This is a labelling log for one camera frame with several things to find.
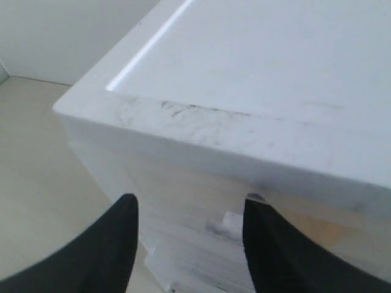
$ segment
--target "black object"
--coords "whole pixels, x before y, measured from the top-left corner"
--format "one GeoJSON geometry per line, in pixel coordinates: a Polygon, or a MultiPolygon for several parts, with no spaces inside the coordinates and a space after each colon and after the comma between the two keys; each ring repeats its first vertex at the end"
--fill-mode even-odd
{"type": "Polygon", "coordinates": [[[246,200],[243,243],[259,293],[389,293],[391,285],[344,262],[270,205],[246,200]]]}
{"type": "Polygon", "coordinates": [[[138,239],[138,203],[123,195],[64,248],[0,282],[0,293],[124,293],[138,239]]]}

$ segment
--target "floor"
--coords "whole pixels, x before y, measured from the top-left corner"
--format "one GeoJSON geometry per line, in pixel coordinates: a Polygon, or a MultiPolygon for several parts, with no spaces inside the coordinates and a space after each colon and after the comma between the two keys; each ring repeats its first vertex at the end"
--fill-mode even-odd
{"type": "MultiPolygon", "coordinates": [[[[0,85],[0,278],[57,250],[110,205],[51,112],[67,90],[23,78],[0,85]]],[[[128,291],[162,292],[138,254],[128,291]]]]}

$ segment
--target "beige floor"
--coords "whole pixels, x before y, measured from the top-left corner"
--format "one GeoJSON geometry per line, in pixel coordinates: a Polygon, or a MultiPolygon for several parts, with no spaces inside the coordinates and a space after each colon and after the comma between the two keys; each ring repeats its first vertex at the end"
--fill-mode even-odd
{"type": "MultiPolygon", "coordinates": [[[[0,278],[61,247],[110,205],[51,112],[67,89],[22,78],[0,85],[0,278]]],[[[143,254],[128,291],[161,292],[143,254]]]]}

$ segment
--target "white countertop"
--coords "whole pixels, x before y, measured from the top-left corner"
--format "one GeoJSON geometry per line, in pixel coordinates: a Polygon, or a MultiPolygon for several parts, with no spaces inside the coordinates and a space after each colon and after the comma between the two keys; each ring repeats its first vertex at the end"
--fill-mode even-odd
{"type": "Polygon", "coordinates": [[[94,142],[391,217],[390,31],[387,1],[163,0],[54,109],[94,142]]]}

